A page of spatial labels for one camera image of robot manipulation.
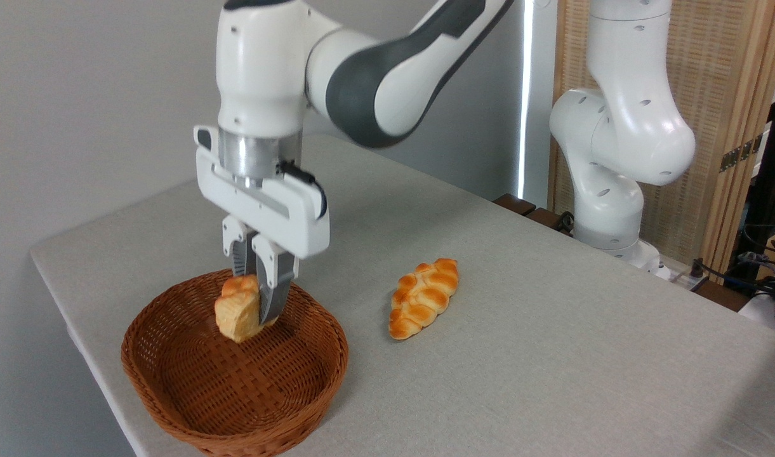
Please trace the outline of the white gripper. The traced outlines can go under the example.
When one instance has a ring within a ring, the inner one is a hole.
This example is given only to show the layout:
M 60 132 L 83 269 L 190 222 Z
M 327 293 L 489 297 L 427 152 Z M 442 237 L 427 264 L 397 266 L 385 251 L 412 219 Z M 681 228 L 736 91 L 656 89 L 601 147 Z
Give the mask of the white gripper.
M 223 251 L 233 275 L 257 275 L 260 324 L 270 324 L 297 276 L 295 256 L 309 258 L 329 246 L 326 197 L 317 184 L 288 173 L 265 178 L 260 187 L 245 185 L 219 164 L 216 128 L 194 127 L 194 140 L 202 196 L 230 215 L 222 220 Z

